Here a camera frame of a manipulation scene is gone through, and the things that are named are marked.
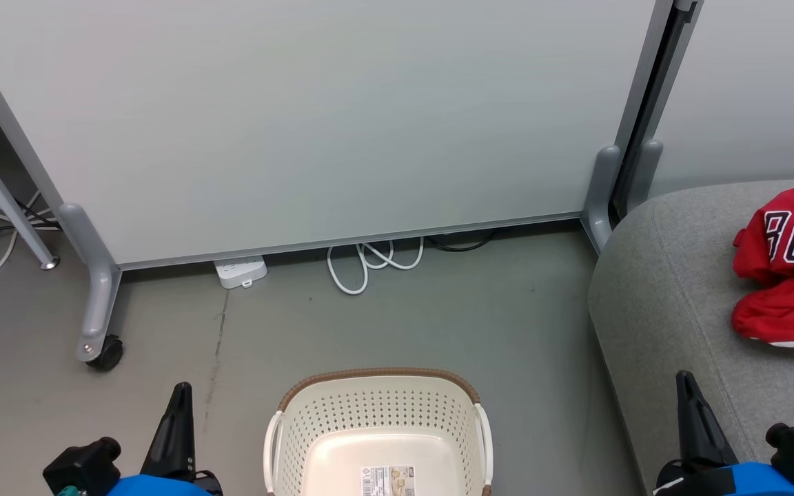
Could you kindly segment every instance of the whiteboard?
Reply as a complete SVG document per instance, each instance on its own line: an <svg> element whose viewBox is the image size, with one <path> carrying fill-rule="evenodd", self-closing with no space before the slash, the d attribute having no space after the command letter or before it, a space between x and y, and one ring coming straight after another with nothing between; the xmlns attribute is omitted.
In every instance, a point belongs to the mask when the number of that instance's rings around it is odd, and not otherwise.
<svg viewBox="0 0 794 496"><path fill-rule="evenodd" d="M582 210L653 0L0 0L0 91L116 263Z"/></svg>
<svg viewBox="0 0 794 496"><path fill-rule="evenodd" d="M655 138L649 197L794 178L794 2L704 3Z"/></svg>

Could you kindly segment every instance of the gray floor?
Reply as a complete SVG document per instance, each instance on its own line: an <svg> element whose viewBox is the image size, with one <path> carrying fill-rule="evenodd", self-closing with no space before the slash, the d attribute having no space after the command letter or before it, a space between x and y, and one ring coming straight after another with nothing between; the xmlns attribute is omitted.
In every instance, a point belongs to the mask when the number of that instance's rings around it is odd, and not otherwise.
<svg viewBox="0 0 794 496"><path fill-rule="evenodd" d="M88 291L72 248L45 233L63 259L45 273L19 242L0 273L0 493L46 494L42 467L104 435L122 444L123 474L135 473L170 390L188 380L199 467L226 494L262 495L265 426L293 383L409 365L476 387L495 494L642 494L589 330L586 239L510 234L466 254L426 250L410 272L373 272L361 296L335 288L322 251L268 258L251 289L224 290L211 264L127 273L111 324L126 352L108 374L72 358ZM355 258L336 268L359 282Z"/></svg>

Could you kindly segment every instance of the basket handle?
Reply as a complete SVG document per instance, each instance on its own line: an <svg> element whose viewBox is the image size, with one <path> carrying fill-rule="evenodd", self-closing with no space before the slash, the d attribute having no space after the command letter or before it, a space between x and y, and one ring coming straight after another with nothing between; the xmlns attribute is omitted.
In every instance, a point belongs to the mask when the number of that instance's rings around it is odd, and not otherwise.
<svg viewBox="0 0 794 496"><path fill-rule="evenodd" d="M272 419L268 422L268 429L265 430L265 451L262 452L262 477L265 478L265 490L269 494L274 493L274 463L272 456L274 452L274 434L278 430L278 425L281 423L281 415L284 412L275 412Z"/></svg>
<svg viewBox="0 0 794 496"><path fill-rule="evenodd" d="M485 486L492 484L492 475L495 472L495 456L492 454L492 429L489 427L489 417L486 415L486 410L482 408L480 403L474 403L476 407L476 419L482 428L482 451L486 457L485 467Z"/></svg>

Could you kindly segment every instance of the power strip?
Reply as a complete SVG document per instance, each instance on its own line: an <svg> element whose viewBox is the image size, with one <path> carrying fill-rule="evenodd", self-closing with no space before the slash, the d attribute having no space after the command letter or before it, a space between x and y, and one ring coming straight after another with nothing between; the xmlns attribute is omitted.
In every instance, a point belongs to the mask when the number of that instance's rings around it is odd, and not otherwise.
<svg viewBox="0 0 794 496"><path fill-rule="evenodd" d="M262 257L227 258L214 262L216 273L220 276L223 288L232 289L238 286L249 288L253 280L259 280L268 273L268 267Z"/></svg>

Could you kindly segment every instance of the product label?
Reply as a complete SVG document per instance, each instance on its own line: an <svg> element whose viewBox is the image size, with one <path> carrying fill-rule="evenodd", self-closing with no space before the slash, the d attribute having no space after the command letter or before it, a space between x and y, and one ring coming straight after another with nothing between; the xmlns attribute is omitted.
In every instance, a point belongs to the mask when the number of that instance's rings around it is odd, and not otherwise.
<svg viewBox="0 0 794 496"><path fill-rule="evenodd" d="M361 496L416 496L416 469L409 465L364 467L360 493Z"/></svg>

